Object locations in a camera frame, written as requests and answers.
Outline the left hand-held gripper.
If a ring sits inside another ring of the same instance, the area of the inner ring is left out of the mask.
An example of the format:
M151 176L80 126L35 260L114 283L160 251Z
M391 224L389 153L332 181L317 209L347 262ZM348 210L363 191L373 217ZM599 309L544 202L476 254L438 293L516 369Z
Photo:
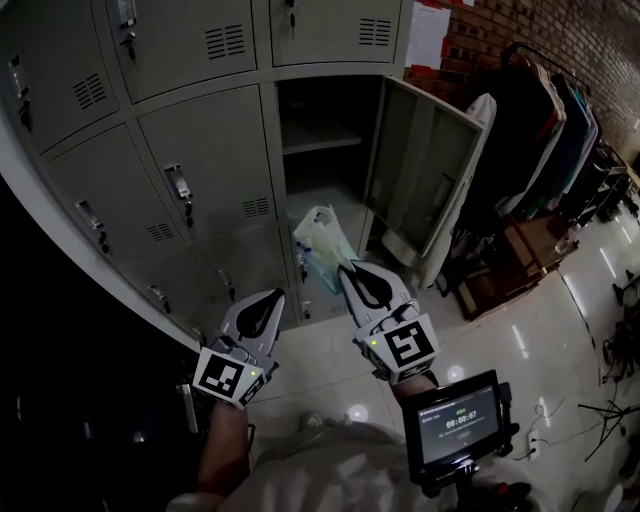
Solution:
M270 354L284 305L281 288L255 293L234 303L222 323L221 331L226 335L219 335L212 348L203 347L200 351L193 386L244 410L278 369Z

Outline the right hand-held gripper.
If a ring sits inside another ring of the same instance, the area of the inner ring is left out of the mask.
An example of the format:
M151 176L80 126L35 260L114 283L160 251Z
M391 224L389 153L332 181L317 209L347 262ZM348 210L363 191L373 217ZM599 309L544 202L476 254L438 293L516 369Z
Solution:
M396 385L428 372L440 353L429 315L419 311L396 273L374 263L352 266L353 271L339 268L338 278L349 312L360 327L354 343L374 366L376 376ZM381 307L397 308L372 320Z

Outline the clear plastic bag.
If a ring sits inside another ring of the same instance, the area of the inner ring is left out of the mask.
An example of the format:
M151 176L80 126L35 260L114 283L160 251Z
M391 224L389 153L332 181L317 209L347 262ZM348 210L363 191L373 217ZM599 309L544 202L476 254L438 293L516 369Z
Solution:
M342 293L338 270L353 271L358 256L344 234L331 206L314 206L293 231L303 260L333 294Z

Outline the grey metal locker cabinet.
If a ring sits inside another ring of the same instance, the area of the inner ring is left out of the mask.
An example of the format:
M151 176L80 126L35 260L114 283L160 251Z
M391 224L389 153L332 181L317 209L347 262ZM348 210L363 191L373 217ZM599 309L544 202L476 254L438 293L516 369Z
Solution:
M323 316L294 222L364 236L411 0L0 0L0 175L106 291L194 347L280 287Z

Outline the person's left forearm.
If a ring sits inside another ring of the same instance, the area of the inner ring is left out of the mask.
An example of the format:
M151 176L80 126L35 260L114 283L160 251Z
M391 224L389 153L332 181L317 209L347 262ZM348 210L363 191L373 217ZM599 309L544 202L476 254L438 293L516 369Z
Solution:
M213 407L196 491L226 498L249 476L249 422L245 410Z

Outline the person's right forearm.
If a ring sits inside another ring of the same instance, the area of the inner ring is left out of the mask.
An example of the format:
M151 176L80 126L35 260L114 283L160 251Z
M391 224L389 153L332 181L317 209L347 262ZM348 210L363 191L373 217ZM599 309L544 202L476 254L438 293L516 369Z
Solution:
M431 371L424 374L415 375L391 386L391 391L396 401L402 405L406 400L414 395L437 389L439 383Z

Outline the grey locker door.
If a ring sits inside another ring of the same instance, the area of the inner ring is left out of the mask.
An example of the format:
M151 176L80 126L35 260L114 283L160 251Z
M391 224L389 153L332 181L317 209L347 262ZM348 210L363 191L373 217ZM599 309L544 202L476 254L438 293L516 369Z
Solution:
M472 134L479 130L464 112L399 79L383 78L363 199L387 228L400 226L426 168L435 123L447 116Z

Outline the person's shoe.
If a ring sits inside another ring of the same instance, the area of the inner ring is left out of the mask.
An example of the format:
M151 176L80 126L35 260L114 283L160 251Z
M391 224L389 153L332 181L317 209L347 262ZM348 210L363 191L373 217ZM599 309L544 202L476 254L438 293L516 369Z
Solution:
M341 418L331 418L321 415L317 412L306 412L299 420L299 430L310 430L315 428L324 427L337 427L341 425L350 425L352 423L351 417L348 414L343 415Z

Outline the black mounted screen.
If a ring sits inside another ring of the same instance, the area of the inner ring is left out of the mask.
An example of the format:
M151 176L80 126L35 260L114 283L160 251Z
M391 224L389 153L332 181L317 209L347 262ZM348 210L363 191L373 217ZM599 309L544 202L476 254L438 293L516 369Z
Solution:
M454 485L468 502L478 461L505 457L520 426L511 419L511 388L494 370L401 401L411 481L428 498Z

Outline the brown wooden stool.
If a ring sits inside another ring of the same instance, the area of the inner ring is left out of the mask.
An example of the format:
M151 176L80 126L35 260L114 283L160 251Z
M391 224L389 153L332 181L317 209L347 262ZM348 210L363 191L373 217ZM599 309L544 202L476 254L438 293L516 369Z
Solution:
M557 227L553 215L522 222L511 218L476 255L456 259L453 292L463 317L473 321L505 306L558 270L579 241L576 235L574 244L557 254Z

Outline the clothes rack with garments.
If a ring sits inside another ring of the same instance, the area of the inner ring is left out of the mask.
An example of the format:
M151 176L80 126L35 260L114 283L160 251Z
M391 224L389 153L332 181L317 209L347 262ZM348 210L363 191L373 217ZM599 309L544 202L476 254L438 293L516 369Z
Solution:
M520 49L545 63L528 59L525 70L550 104L544 125L536 132L533 171L525 188L498 201L498 215L522 213L530 219L537 213L555 210L566 198L601 136L601 126L590 104L589 84L542 51L525 43L513 43L502 56L501 68L510 67Z

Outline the black chair base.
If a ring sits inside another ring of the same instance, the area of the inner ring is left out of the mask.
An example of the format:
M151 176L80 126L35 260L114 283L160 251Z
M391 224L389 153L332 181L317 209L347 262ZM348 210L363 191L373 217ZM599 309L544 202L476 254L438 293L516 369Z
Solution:
M616 301L620 306L624 304L625 294L636 287L636 285L640 282L640 271L632 272L630 270L625 271L626 274L626 282L623 286L620 286L616 283L612 284L612 289L614 291L614 295Z

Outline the black metal shelf rack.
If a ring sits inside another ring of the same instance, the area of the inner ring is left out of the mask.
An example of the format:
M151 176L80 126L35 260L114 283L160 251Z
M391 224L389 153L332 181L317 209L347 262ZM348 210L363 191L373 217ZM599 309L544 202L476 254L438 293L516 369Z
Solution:
M576 218L578 225L585 227L619 188L619 184L629 178L627 169L627 164L610 145L605 142L599 144L581 187L586 197Z

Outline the black tripod stand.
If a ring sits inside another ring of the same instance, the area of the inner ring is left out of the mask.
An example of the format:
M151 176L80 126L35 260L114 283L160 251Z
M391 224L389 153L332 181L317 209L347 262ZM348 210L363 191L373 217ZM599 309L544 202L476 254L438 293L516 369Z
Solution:
M579 409L595 412L601 419L601 431L598 443L584 459L584 462L588 462L593 458L616 428L622 427L622 421L627 416L640 412L640 403L626 407L619 407L614 400L609 400L608 403L609 405L607 407L596 407L586 404L578 405Z

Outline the white paper sheets on wall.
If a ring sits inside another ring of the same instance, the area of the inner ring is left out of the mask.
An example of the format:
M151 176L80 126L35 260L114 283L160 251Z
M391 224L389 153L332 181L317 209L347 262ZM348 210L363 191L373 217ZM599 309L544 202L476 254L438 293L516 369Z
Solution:
M405 67L418 70L440 69L446 53L451 10L435 0L415 0L411 17Z

